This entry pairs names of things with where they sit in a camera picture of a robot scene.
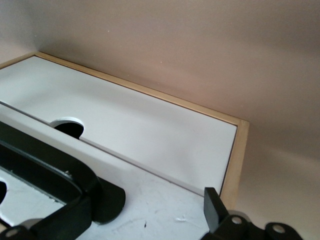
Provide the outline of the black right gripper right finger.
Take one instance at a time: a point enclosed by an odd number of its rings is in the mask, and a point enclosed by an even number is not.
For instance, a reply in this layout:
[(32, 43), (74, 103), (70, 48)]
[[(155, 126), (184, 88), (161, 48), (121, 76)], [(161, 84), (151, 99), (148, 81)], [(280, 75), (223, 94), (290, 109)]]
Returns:
[(203, 240), (245, 240), (248, 221), (238, 214), (230, 214), (213, 187), (204, 189), (204, 216), (209, 232)]

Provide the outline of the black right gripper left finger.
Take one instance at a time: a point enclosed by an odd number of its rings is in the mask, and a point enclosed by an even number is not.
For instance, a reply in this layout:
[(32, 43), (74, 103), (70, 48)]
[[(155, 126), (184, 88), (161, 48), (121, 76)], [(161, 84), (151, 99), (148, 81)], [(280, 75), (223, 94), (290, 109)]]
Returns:
[(30, 231), (37, 240), (75, 240), (91, 224), (91, 200), (79, 198), (34, 224)]

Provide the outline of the wooden drawer with white front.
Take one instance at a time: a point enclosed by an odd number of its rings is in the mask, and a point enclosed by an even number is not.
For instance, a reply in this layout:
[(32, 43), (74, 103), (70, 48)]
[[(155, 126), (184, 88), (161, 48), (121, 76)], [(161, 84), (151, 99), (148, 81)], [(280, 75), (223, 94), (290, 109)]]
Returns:
[(0, 121), (77, 158), (124, 189), (120, 215), (107, 224), (93, 223), (77, 240), (200, 240), (209, 230), (200, 195), (1, 104)]

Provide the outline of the black metal drawer handle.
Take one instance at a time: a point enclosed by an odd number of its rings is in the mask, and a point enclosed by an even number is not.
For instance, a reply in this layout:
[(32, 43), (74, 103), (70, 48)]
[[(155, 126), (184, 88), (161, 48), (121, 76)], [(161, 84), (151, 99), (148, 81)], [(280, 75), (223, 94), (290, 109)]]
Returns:
[(106, 224), (119, 216), (126, 193), (77, 158), (0, 122), (0, 168), (61, 203), (89, 198), (91, 219)]

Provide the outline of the brown table cover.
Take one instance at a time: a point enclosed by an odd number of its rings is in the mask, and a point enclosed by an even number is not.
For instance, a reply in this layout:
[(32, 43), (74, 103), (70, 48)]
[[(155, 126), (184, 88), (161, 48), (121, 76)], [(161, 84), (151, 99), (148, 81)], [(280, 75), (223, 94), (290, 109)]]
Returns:
[(320, 240), (320, 0), (0, 0), (31, 52), (248, 121), (236, 209)]

